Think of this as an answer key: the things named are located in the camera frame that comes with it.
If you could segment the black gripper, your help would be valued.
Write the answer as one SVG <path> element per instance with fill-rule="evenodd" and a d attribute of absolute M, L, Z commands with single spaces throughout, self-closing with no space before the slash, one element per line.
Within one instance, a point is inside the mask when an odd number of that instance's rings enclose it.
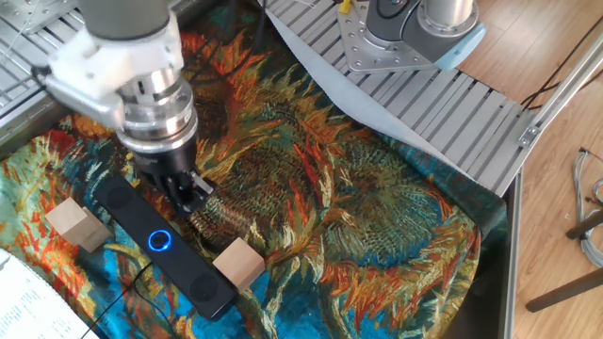
<path fill-rule="evenodd" d="M 133 152 L 141 176 L 152 185 L 163 185 L 174 211 L 185 217 L 201 209 L 216 185 L 202 178 L 195 167 L 196 139 L 162 153 Z"/>

